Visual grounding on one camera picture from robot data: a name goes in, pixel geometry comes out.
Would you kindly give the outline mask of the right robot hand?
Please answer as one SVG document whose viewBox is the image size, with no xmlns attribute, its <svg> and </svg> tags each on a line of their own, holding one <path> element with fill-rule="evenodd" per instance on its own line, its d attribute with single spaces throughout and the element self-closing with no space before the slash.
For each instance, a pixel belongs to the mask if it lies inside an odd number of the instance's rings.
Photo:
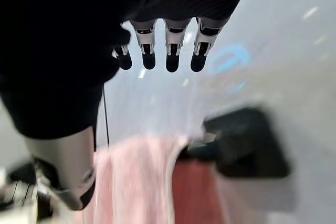
<svg viewBox="0 0 336 224">
<path fill-rule="evenodd" d="M 155 66 L 155 22 L 166 29 L 166 68 L 174 72 L 186 28 L 198 31 L 191 69 L 203 69 L 240 0 L 1 0 L 1 100 L 45 185 L 71 210 L 96 185 L 98 107 L 104 84 L 131 66 L 130 22 L 143 65 Z"/>
</svg>

